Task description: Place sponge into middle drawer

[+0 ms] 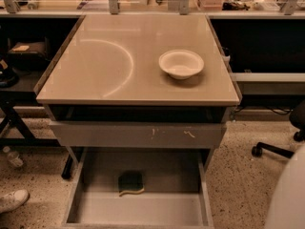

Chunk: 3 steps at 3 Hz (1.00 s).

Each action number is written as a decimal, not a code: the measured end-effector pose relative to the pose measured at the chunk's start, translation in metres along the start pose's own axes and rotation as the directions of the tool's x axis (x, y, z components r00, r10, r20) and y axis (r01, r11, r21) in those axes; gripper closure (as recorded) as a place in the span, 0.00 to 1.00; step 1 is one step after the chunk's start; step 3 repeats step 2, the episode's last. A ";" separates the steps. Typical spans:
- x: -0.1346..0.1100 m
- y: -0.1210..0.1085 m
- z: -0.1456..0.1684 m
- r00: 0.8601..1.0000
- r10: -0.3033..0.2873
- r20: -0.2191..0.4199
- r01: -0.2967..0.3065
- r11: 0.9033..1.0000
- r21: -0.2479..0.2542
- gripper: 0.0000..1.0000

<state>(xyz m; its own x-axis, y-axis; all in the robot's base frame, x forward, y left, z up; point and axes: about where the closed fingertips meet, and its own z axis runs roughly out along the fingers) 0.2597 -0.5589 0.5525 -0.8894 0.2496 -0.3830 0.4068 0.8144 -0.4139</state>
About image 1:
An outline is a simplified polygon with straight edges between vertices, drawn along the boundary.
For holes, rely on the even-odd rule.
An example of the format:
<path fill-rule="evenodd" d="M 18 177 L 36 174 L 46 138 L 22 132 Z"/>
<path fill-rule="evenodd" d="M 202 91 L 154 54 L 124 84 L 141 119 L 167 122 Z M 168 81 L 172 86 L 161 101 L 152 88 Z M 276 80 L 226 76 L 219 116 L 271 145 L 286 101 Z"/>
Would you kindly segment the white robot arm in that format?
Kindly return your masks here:
<path fill-rule="evenodd" d="M 305 146 L 297 149 L 274 189 L 264 229 L 305 229 Z"/>

